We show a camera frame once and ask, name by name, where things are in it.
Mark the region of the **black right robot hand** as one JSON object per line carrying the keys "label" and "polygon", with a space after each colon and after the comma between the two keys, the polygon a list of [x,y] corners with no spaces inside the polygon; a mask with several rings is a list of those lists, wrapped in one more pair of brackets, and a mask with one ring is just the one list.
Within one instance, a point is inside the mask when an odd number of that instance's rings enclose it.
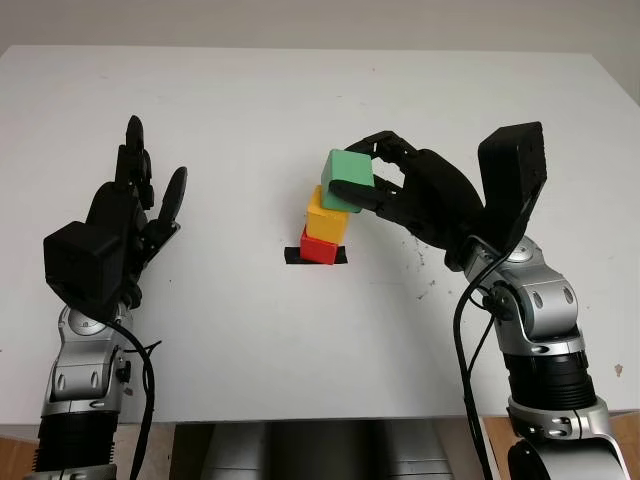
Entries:
{"label": "black right robot hand", "polygon": [[482,201],[468,178],[429,149],[416,149],[392,131],[381,131],[347,150],[398,166],[401,186],[376,175],[372,186],[332,180],[338,198],[406,228],[418,240],[445,252],[445,265],[465,268],[465,242],[479,218]]}

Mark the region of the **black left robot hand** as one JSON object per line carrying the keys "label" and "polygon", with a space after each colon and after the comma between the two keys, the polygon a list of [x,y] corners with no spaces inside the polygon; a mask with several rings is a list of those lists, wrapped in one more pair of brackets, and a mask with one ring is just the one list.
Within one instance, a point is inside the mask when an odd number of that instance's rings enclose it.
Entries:
{"label": "black left robot hand", "polygon": [[96,192],[87,216],[89,225],[105,227],[121,240],[123,258],[116,274],[116,300],[131,309],[140,306],[138,282],[143,270],[179,231],[180,211],[188,170],[177,168],[167,186],[158,217],[148,219],[154,206],[151,157],[145,149],[140,118],[130,117],[125,142],[118,148],[115,179]]}

